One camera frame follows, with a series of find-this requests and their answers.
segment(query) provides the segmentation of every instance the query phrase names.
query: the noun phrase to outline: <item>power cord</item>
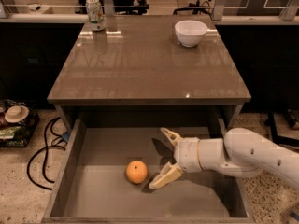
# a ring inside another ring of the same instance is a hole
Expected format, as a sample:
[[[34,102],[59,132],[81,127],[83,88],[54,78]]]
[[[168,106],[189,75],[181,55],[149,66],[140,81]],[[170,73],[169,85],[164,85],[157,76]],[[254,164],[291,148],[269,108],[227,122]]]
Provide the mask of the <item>power cord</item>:
[[[37,153],[29,160],[28,165],[27,165],[27,176],[29,178],[29,180],[34,183],[35,185],[37,185],[38,187],[42,188],[42,189],[47,189],[47,190],[52,190],[52,188],[43,186],[37,182],[34,181],[34,179],[31,177],[30,175],[30,165],[32,163],[32,161],[37,157],[37,155],[39,155],[41,152],[45,151],[45,157],[44,157],[44,161],[43,161],[43,168],[42,168],[42,174],[45,178],[45,180],[47,180],[49,183],[54,183],[55,181],[48,179],[47,175],[46,175],[46,167],[47,167],[47,162],[48,162],[48,155],[49,155],[49,149],[61,149],[61,150],[65,150],[65,147],[61,146],[60,144],[65,142],[67,144],[68,139],[66,138],[65,134],[59,135],[57,133],[54,132],[53,130],[53,126],[54,124],[60,119],[60,117],[54,118],[52,119],[46,126],[45,130],[44,130],[44,141],[45,141],[45,147],[39,149],[37,151]],[[50,127],[50,132],[56,136],[52,141],[51,144],[48,145],[48,140],[47,140],[47,130]]]

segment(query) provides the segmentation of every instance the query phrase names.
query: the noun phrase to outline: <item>desk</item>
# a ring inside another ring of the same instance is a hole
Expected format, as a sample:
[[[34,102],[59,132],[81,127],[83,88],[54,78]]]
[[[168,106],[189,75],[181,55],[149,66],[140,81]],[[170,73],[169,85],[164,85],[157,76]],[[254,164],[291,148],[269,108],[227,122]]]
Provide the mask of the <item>desk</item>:
[[[197,47],[176,38],[175,23],[186,19],[211,29]],[[48,97],[69,132],[78,111],[108,106],[130,112],[221,106],[231,127],[250,100],[209,17],[114,16],[106,23],[101,32],[84,25]]]
[[[106,17],[102,32],[84,25],[49,95],[72,134],[45,223],[60,217],[74,223],[91,218],[111,223],[253,223],[244,188],[235,178],[202,172],[155,193],[146,183],[132,186],[123,178],[130,160],[145,161],[150,180],[171,156],[160,151],[165,147],[159,127],[182,127],[183,136],[209,135],[201,121],[215,128],[213,110],[221,108],[230,127],[250,99],[215,31],[197,47],[179,44],[174,25],[185,19],[213,28],[210,18],[202,16]],[[228,193],[225,200],[223,193]]]

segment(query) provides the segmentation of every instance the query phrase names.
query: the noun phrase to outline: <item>white bowl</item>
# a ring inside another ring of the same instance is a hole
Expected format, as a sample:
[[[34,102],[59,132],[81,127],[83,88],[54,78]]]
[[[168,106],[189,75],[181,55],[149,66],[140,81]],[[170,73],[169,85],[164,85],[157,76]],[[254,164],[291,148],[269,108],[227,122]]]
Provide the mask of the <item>white bowl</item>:
[[[178,41],[183,46],[194,47],[205,36],[207,27],[200,21],[184,20],[176,23],[175,30]]]

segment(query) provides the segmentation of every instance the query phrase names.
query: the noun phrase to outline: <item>black cable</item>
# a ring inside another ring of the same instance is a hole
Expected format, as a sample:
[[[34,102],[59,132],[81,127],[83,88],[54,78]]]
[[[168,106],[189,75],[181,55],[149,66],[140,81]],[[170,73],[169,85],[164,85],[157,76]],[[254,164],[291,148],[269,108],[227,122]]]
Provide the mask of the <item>black cable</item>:
[[[48,190],[52,190],[52,188],[49,188],[49,187],[46,187],[46,186],[43,186],[37,182],[34,181],[34,179],[31,177],[30,175],[30,165],[32,163],[32,161],[35,159],[35,157],[40,154],[41,152],[43,151],[46,151],[45,153],[45,157],[44,157],[44,161],[43,161],[43,168],[42,168],[42,174],[44,176],[44,178],[49,182],[49,183],[54,183],[54,181],[50,180],[47,178],[47,175],[46,175],[46,166],[47,166],[47,162],[48,162],[48,154],[49,154],[49,149],[54,149],[54,148],[58,148],[58,149],[62,149],[62,150],[65,150],[65,147],[63,146],[60,146],[59,144],[62,143],[62,142],[65,142],[65,140],[62,138],[61,135],[55,133],[53,131],[53,126],[54,124],[59,120],[60,118],[54,118],[52,119],[47,125],[46,125],[46,128],[45,128],[45,131],[44,131],[44,141],[45,141],[45,147],[39,149],[37,151],[37,153],[29,160],[28,162],[28,165],[27,165],[27,176],[29,178],[29,180],[34,183],[35,185],[37,185],[38,187],[42,188],[42,189],[48,189]],[[56,136],[55,139],[52,140],[51,142],[51,145],[49,146],[48,145],[48,140],[47,140],[47,130],[48,128],[50,127],[50,131],[53,135]]]
[[[207,7],[210,7],[210,4],[208,1],[205,1],[201,6],[204,7],[205,4],[207,4]],[[199,14],[201,14],[202,12],[211,17],[211,13],[209,11],[207,11],[205,8],[200,9]]]

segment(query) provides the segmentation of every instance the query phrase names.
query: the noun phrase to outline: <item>orange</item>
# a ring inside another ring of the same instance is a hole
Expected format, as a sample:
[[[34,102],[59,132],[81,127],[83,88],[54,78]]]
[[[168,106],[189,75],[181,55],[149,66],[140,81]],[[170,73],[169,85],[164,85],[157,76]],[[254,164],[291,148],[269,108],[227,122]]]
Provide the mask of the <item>orange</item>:
[[[126,174],[131,182],[139,184],[147,178],[148,168],[143,161],[131,161],[126,168]]]

